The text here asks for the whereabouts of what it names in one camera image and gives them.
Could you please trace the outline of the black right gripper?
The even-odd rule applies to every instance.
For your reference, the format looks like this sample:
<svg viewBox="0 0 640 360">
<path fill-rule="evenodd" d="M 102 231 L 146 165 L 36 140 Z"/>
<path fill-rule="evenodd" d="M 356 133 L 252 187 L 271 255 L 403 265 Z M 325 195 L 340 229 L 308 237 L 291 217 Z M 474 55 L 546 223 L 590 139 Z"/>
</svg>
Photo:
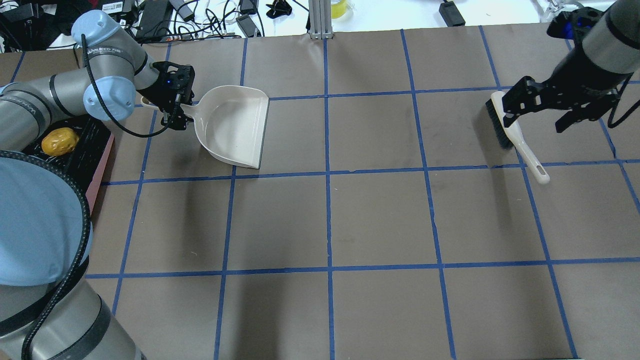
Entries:
<svg viewBox="0 0 640 360">
<path fill-rule="evenodd" d="M 584 50 L 571 50 L 546 80 L 537 82 L 523 76 L 505 93 L 502 124 L 509 128 L 519 116 L 546 109 L 567 110 L 575 105 L 580 106 L 555 122 L 557 133 L 584 120 L 597 121 L 620 102 L 619 97 L 603 96 L 631 75 L 628 70 L 606 70 L 590 60 Z"/>
</svg>

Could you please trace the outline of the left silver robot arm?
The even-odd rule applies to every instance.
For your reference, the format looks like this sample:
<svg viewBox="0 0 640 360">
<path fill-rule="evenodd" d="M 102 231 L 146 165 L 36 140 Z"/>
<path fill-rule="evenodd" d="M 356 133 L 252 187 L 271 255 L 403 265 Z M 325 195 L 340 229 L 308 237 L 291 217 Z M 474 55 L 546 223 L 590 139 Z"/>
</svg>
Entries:
<svg viewBox="0 0 640 360">
<path fill-rule="evenodd" d="M 82 68 L 1 88 L 1 350 L 16 360 L 144 360 L 87 283 L 92 222 L 86 189 L 24 153 L 50 125 L 78 116 L 121 121 L 137 94 L 185 130 L 190 64 L 155 61 L 109 14 L 81 14 L 71 36 Z"/>
</svg>

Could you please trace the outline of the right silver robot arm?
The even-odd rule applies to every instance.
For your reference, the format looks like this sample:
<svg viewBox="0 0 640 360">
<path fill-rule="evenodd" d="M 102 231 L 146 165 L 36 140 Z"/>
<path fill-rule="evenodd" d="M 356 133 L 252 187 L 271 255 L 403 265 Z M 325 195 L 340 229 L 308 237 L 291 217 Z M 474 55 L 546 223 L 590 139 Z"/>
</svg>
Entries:
<svg viewBox="0 0 640 360">
<path fill-rule="evenodd" d="M 558 133 L 583 120 L 596 121 L 618 102 L 617 86 L 639 68 L 637 0 L 617 0 L 595 17 L 585 9 L 573 11 L 551 23 L 547 34 L 573 39 L 574 47 L 547 80 L 524 76 L 503 96 L 505 127 L 548 109 L 565 111 L 555 123 Z"/>
</svg>

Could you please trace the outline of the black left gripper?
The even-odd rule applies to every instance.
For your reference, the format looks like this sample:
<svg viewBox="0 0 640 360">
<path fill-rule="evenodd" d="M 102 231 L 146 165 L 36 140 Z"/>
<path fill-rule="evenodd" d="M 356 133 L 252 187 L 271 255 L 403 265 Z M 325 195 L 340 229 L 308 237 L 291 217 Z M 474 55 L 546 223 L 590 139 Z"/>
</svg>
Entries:
<svg viewBox="0 0 640 360">
<path fill-rule="evenodd" d="M 185 131 L 194 122 L 182 109 L 192 105 L 195 68 L 192 64 L 177 64 L 171 61 L 156 61 L 150 68 L 157 71 L 157 77 L 150 86 L 139 89 L 138 94 L 163 111 L 161 125 L 164 128 Z"/>
</svg>

